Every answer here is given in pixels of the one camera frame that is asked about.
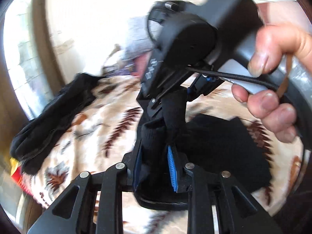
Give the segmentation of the person's right hand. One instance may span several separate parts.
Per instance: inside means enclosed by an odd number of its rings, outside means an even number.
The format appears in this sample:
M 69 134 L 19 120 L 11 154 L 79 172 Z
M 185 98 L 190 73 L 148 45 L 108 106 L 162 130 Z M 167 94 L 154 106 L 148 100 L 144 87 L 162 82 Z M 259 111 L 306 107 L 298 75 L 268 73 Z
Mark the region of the person's right hand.
M 294 55 L 311 72 L 311 35 L 291 22 L 272 19 L 257 32 L 255 53 L 248 64 L 250 74 L 258 77 L 271 72 L 280 64 L 284 54 Z M 279 141 L 294 141 L 297 136 L 294 127 L 296 110 L 291 104 L 279 103 L 274 91 L 264 90 L 251 95 L 242 86 L 234 84 L 232 94 L 238 102 L 246 103 L 249 112 L 260 119 Z

